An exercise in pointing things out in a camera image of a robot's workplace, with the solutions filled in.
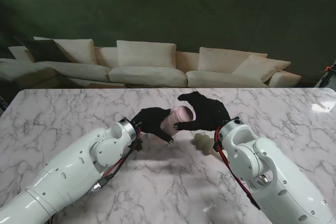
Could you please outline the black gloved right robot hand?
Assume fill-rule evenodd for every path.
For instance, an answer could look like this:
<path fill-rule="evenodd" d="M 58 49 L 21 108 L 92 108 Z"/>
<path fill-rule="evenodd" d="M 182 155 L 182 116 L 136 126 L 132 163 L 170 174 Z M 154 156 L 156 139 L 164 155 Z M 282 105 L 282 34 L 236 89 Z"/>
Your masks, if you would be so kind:
<path fill-rule="evenodd" d="M 173 129 L 181 131 L 216 131 L 225 121 L 230 120 L 224 104 L 218 100 L 207 98 L 198 91 L 181 94 L 179 101 L 187 101 L 194 109 L 195 120 L 179 122 L 173 125 Z"/>

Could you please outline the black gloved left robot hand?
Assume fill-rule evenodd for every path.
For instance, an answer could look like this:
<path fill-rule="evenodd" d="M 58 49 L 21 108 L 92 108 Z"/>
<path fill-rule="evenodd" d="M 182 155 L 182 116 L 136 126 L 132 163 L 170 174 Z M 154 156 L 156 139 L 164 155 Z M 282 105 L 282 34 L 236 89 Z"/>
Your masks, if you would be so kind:
<path fill-rule="evenodd" d="M 132 126 L 144 133 L 153 134 L 160 139 L 173 143 L 173 138 L 161 129 L 161 123 L 171 113 L 170 109 L 151 107 L 142 109 L 132 120 Z"/>

